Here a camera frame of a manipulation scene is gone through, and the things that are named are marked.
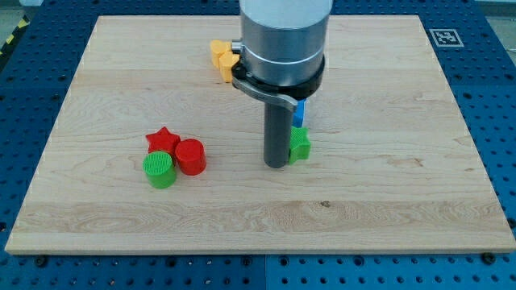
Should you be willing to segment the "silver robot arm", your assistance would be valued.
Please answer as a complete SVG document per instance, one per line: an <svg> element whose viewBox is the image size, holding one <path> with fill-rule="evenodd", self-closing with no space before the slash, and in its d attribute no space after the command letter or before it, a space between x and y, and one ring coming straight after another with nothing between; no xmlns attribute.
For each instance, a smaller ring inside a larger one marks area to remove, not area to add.
<svg viewBox="0 0 516 290"><path fill-rule="evenodd" d="M254 78L293 86L322 65L332 0L241 0L243 66Z"/></svg>

